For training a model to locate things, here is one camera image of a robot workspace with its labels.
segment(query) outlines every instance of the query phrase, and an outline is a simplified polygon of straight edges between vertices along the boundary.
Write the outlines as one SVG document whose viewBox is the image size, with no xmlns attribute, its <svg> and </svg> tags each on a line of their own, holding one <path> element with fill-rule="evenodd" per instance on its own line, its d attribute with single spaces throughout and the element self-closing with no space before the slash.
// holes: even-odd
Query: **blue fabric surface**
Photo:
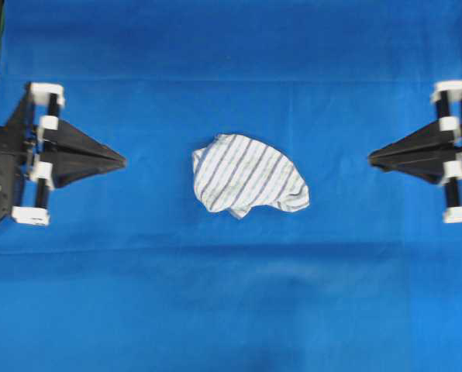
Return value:
<svg viewBox="0 0 462 372">
<path fill-rule="evenodd" d="M 129 166 L 0 226 L 0 371 L 462 371 L 462 224 L 366 160 L 462 78 L 462 2 L 9 0 L 5 27 L 0 123 L 59 82 Z M 207 213 L 217 133 L 287 154 L 311 207 Z"/>
</svg>

